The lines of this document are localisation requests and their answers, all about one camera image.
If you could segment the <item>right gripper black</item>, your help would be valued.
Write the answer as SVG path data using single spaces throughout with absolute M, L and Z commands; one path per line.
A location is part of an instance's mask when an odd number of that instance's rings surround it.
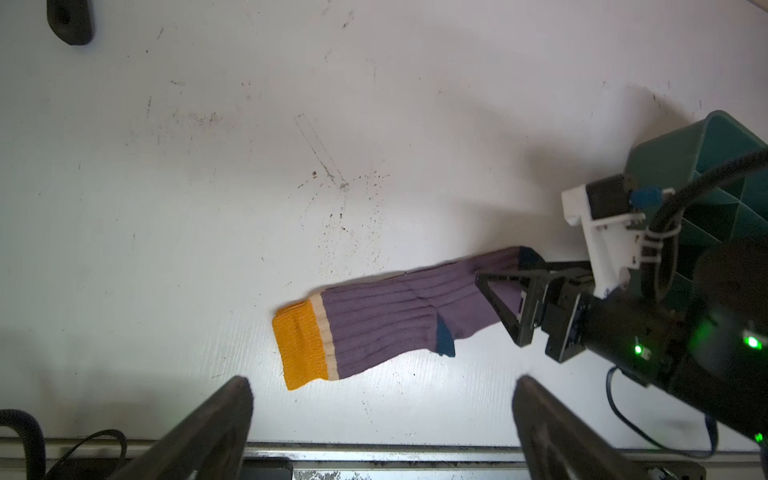
M 587 261 L 481 272 L 475 284 L 517 346 L 541 330 L 558 362 L 590 350 L 744 436 L 766 437 L 766 240 L 707 250 L 683 312 L 622 289 L 593 297 Z

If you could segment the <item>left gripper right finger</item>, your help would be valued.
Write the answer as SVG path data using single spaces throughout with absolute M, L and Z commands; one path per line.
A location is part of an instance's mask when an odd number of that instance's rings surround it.
M 533 479 L 646 479 L 535 378 L 517 380 L 512 412 Z

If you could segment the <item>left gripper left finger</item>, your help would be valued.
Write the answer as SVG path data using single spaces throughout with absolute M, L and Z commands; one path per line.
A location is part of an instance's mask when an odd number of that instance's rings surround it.
M 234 376 L 113 479 L 237 479 L 250 423 L 253 394 Z

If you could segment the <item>purple striped sock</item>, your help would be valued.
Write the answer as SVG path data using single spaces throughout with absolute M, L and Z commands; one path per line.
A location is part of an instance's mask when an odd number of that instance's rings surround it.
M 316 379 L 346 379 L 414 350 L 452 357 L 456 341 L 499 321 L 475 285 L 477 273 L 543 261 L 529 247 L 508 247 L 331 287 L 284 307 L 272 327 L 285 384 L 296 390 Z

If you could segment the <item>green divided organizer tray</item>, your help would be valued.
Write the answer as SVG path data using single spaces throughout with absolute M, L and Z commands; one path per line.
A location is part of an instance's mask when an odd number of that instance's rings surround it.
M 707 171 L 751 152 L 766 142 L 724 111 L 635 146 L 624 173 L 639 188 L 678 190 Z M 767 234 L 767 171 L 718 187 L 684 212 L 679 256 L 663 305 L 683 311 L 690 303 L 696 261 L 720 243 Z

